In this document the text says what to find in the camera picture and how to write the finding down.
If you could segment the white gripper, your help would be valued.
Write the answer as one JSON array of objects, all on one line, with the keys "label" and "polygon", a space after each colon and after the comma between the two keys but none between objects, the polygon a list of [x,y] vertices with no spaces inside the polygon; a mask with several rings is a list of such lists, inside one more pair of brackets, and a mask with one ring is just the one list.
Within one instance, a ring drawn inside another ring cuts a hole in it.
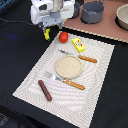
[{"label": "white gripper", "polygon": [[63,27],[63,20],[71,18],[74,13],[75,0],[31,0],[31,21],[34,25],[41,25],[43,33],[48,26]]}]

